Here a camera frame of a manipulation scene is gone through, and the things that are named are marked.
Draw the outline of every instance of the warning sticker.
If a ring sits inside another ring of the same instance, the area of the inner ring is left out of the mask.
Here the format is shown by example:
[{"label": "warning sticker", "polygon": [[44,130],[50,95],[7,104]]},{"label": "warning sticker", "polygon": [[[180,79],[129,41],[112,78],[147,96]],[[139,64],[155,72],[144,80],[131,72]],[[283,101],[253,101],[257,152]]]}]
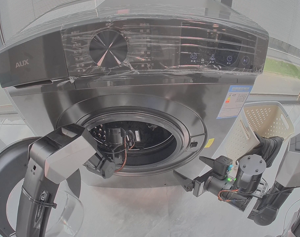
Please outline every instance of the warning sticker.
[{"label": "warning sticker", "polygon": [[211,144],[214,142],[215,138],[209,139],[205,148],[209,148],[211,146]]},{"label": "warning sticker", "polygon": [[217,119],[237,117],[251,89],[251,85],[231,85]]}]

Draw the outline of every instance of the white laundry basket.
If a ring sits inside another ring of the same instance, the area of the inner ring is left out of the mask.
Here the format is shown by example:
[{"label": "white laundry basket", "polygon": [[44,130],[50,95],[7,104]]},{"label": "white laundry basket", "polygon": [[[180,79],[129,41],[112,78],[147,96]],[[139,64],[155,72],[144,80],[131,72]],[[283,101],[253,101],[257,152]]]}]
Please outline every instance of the white laundry basket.
[{"label": "white laundry basket", "polygon": [[265,138],[279,136],[286,140],[294,133],[294,125],[279,102],[245,104],[225,144],[227,156],[234,163],[260,143],[254,132]]}]

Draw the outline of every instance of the sticker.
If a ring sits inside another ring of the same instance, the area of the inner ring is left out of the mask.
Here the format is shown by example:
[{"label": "sticker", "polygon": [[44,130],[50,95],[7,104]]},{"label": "sticker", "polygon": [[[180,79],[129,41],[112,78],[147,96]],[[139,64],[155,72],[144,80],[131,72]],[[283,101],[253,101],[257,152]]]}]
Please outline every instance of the sticker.
[{"label": "sticker", "polygon": [[251,85],[231,85],[217,119],[237,117],[247,100],[251,89]]},{"label": "sticker", "polygon": [[204,183],[201,183],[201,186],[200,186],[200,188],[199,188],[199,192],[198,192],[198,195],[197,195],[197,196],[202,195],[202,193],[203,193],[203,188],[204,188]]},{"label": "sticker", "polygon": [[[39,201],[46,202],[48,194],[49,194],[49,192],[43,191],[40,195]],[[45,211],[45,207],[43,207],[41,205],[37,206],[36,216],[35,216],[35,221],[34,221],[34,228],[40,229],[44,211]]]},{"label": "sticker", "polygon": [[136,142],[140,142],[139,131],[135,131],[135,134],[136,134]]},{"label": "sticker", "polygon": [[209,148],[211,144],[214,142],[215,138],[209,139],[206,146],[204,148]]}]

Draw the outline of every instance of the front-load washing machine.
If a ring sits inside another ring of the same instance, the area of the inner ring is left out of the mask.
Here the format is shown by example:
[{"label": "front-load washing machine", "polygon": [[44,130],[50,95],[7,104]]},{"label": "front-load washing machine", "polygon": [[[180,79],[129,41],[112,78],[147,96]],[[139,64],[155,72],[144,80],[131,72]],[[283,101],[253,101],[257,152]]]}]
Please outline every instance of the front-load washing machine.
[{"label": "front-load washing machine", "polygon": [[36,19],[0,50],[0,84],[37,136],[85,126],[99,150],[123,129],[125,166],[101,187],[177,185],[205,166],[263,71],[268,34],[214,0],[80,0]]}]

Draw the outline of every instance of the tiled floor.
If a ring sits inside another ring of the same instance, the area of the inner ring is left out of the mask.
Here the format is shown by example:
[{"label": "tiled floor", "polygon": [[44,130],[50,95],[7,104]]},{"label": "tiled floor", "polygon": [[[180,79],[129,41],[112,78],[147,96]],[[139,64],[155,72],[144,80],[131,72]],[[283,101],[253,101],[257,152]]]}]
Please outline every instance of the tiled floor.
[{"label": "tiled floor", "polygon": [[[300,105],[285,105],[284,108],[296,125],[295,133],[299,133]],[[19,116],[0,116],[0,149],[3,145],[29,136],[33,134]],[[285,148],[286,143],[273,166],[263,175],[270,186]],[[215,156],[220,154],[223,154],[222,146]],[[300,188],[293,191],[280,209],[277,219],[266,227],[247,219],[255,199],[242,213],[218,201],[210,193],[196,198],[180,186],[112,189],[82,183],[80,199],[85,208],[85,219],[79,237],[262,237],[282,233],[286,212],[300,199]],[[300,202],[297,202],[288,211],[286,225],[299,206]]]}]

